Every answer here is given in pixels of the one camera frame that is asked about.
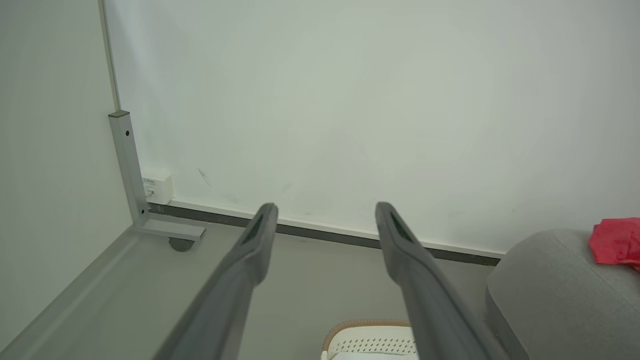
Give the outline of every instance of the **red fabric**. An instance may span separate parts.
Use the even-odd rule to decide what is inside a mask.
[[[628,264],[640,272],[640,218],[602,220],[589,247],[598,264]]]

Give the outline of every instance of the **white basket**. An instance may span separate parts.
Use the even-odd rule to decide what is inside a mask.
[[[339,352],[408,355],[415,351],[413,332],[406,320],[351,320],[329,332],[321,360],[332,360]]]

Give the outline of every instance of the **gray fabric seat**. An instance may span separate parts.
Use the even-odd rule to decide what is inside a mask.
[[[490,274],[488,321],[512,359],[640,358],[640,273],[596,264],[590,235],[535,234]]]

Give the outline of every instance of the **gray floor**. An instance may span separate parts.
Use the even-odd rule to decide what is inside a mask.
[[[116,243],[129,250],[109,260],[113,264],[100,270],[98,283],[84,290],[78,280],[59,297],[78,289],[84,293],[46,340],[23,343],[30,358],[150,359],[243,230],[176,221],[206,225],[207,234],[187,253],[172,250],[166,238],[122,236]],[[492,267],[437,261],[472,312],[482,317]],[[328,331],[355,318],[406,318],[381,251],[278,234],[266,280],[253,293],[239,357],[319,359]]]

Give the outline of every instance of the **metal frame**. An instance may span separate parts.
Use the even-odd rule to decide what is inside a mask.
[[[206,228],[178,224],[149,218],[149,205],[145,196],[142,183],[142,173],[136,152],[136,141],[131,126],[131,114],[128,111],[118,110],[109,114],[109,123],[113,133],[113,142],[118,154],[124,190],[127,194],[129,210],[133,220],[133,230],[140,233],[165,236],[171,239],[198,241],[202,239]],[[191,246],[180,247],[188,250]]]

